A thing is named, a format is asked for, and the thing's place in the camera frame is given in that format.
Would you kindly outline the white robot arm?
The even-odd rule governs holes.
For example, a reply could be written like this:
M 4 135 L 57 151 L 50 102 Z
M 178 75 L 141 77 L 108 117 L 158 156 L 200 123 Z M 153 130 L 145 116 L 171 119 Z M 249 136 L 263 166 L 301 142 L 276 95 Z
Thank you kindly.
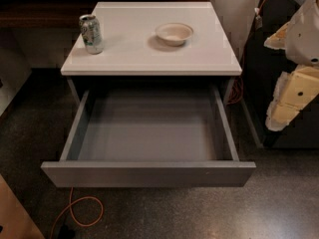
M 319 95 L 319 0 L 306 0 L 264 46 L 284 50 L 296 64 L 291 73 L 282 72 L 277 79 L 266 112 L 266 127 L 281 131 Z

